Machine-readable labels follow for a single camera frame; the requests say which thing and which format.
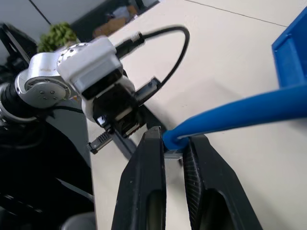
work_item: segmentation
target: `blue handle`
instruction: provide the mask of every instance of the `blue handle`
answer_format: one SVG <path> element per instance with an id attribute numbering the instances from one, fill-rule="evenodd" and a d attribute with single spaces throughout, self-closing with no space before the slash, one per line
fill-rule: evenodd
<path id="1" fill-rule="evenodd" d="M 203 112 L 165 132 L 163 141 L 169 150 L 177 150 L 186 147 L 188 136 L 302 117 L 307 117 L 307 85 L 260 94 Z"/>

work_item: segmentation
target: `robotic arm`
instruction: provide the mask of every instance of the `robotic arm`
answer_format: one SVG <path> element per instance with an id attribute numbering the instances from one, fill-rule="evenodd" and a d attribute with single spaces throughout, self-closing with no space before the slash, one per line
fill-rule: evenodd
<path id="1" fill-rule="evenodd" d="M 163 82 L 152 78 L 136 91 L 120 58 L 146 39 L 172 31 L 182 31 L 186 36 L 176 65 Z M 188 42 L 188 30 L 176 26 L 146 35 L 139 33 L 117 47 L 108 38 L 100 37 L 54 53 L 36 54 L 31 58 L 29 68 L 16 77 L 14 84 L 0 86 L 1 120 L 33 122 L 38 114 L 78 95 L 85 116 L 106 130 L 88 146 L 91 152 L 97 153 L 111 140 L 110 134 L 117 132 L 126 138 L 146 123 L 143 103 L 175 72 Z"/>

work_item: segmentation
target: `black cable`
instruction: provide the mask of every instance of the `black cable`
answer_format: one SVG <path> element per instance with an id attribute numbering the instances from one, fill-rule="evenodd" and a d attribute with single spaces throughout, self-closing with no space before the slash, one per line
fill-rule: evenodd
<path id="1" fill-rule="evenodd" d="M 165 83 L 172 77 L 172 75 L 174 74 L 174 72 L 177 70 L 178 66 L 180 65 L 184 55 L 186 54 L 186 51 L 188 49 L 188 45 L 189 45 L 189 40 L 190 40 L 190 33 L 188 31 L 188 29 L 184 26 L 172 26 L 172 27 L 168 27 L 168 28 L 164 28 L 158 31 L 154 31 L 151 32 L 149 34 L 143 34 L 143 38 L 146 39 L 150 39 L 156 36 L 160 36 L 169 32 L 173 32 L 173 31 L 181 31 L 184 33 L 185 35 L 185 41 L 182 47 L 182 51 L 181 54 L 177 60 L 177 62 L 175 63 L 174 67 L 171 69 L 171 71 L 169 72 L 169 74 L 163 79 L 163 81 L 161 82 L 161 84 L 158 85 L 156 92 L 161 89 Z"/>
<path id="2" fill-rule="evenodd" d="M 83 114 L 82 109 L 77 109 L 77 108 L 73 108 L 73 107 L 69 107 L 69 106 L 55 106 L 55 107 L 52 107 L 50 110 L 53 111 L 53 110 L 57 110 L 57 109 L 63 109 L 63 110 L 68 110 L 68 111 Z"/>
<path id="3" fill-rule="evenodd" d="M 158 92 L 159 89 L 161 89 L 165 85 L 165 83 L 172 77 L 172 75 L 177 70 L 178 66 L 180 65 L 184 55 L 186 54 L 186 51 L 189 45 L 190 33 L 188 29 L 184 26 L 179 25 L 179 26 L 172 26 L 172 27 L 160 29 L 160 30 L 148 33 L 148 34 L 138 33 L 134 38 L 127 39 L 116 47 L 117 57 L 123 58 L 124 56 L 131 53 L 133 50 L 135 50 L 139 46 L 141 46 L 145 42 L 146 39 L 151 39 L 151 38 L 154 38 L 154 37 L 157 37 L 163 34 L 167 34 L 169 32 L 174 32 L 174 31 L 181 31 L 185 35 L 185 41 L 182 47 L 181 54 L 177 62 L 175 63 L 174 67 L 171 69 L 168 75 L 163 79 L 163 81 L 157 86 L 157 89 L 151 94 L 150 97 L 152 97 L 156 92 Z"/>
<path id="4" fill-rule="evenodd" d="M 28 139 L 32 138 L 34 136 L 34 134 L 41 130 L 39 139 L 37 141 L 35 141 L 34 143 L 30 143 L 30 144 L 24 144 Z M 21 136 L 22 138 L 17 142 L 17 144 L 14 145 L 8 145 L 8 144 L 0 144 L 0 149 L 7 149 L 6 152 L 2 152 L 0 156 L 4 156 L 9 154 L 10 152 L 14 151 L 14 150 L 26 150 L 26 149 L 30 149 L 30 148 L 34 148 L 38 145 L 40 145 L 45 137 L 45 125 L 43 123 L 38 123 L 37 127 L 35 127 L 34 129 L 30 130 L 29 132 L 26 133 L 26 135 Z"/>

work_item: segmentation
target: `cable connector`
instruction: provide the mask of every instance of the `cable connector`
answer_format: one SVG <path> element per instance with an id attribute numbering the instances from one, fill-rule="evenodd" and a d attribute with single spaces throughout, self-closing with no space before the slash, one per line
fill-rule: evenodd
<path id="1" fill-rule="evenodd" d="M 116 47 L 116 56 L 118 59 L 123 58 L 127 54 L 131 53 L 134 49 L 139 47 L 145 42 L 145 39 L 141 33 L 136 34 L 134 37 L 124 41 Z"/>
<path id="2" fill-rule="evenodd" d="M 96 154 L 100 149 L 102 149 L 102 147 L 106 146 L 111 140 L 112 137 L 107 132 L 104 132 L 99 137 L 97 137 L 93 142 L 88 143 L 87 149 L 90 150 L 93 154 Z"/>

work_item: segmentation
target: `white table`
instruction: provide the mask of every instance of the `white table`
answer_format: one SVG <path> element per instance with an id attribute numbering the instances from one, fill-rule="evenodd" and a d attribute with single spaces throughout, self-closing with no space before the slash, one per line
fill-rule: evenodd
<path id="1" fill-rule="evenodd" d="M 271 11 L 273 2 L 277 3 L 262 2 L 263 8 L 271 7 Z M 259 8 L 242 11 L 247 8 L 240 7 L 238 0 L 234 4 L 238 6 L 237 13 L 249 13 L 259 19 L 263 16 L 262 20 L 288 25 L 306 5 L 306 1 L 297 0 L 293 7 L 292 2 L 283 1 L 283 12 L 273 16 L 257 14 Z M 225 3 L 223 8 L 213 4 L 236 12 L 227 9 L 235 7 L 230 5 Z M 291 15 L 281 20 L 287 6 Z M 110 37 L 117 44 L 137 31 L 173 24 L 189 29 L 190 45 L 182 64 L 165 87 L 146 103 L 169 128 L 202 111 L 278 89 L 271 45 L 285 27 L 232 12 L 185 0 L 165 0 Z M 176 61 L 182 44 L 182 34 L 149 41 L 124 58 L 124 69 L 137 88 L 152 76 L 162 80 Z M 89 124 L 89 130 L 91 139 L 101 132 L 95 124 Z M 306 229 L 306 120 L 240 128 L 207 137 L 237 173 L 264 229 Z M 97 224 L 99 229 L 107 230 L 111 228 L 119 179 L 127 161 L 113 143 L 91 159 Z M 167 186 L 166 229 L 190 229 L 182 171 L 168 171 L 172 178 Z"/>

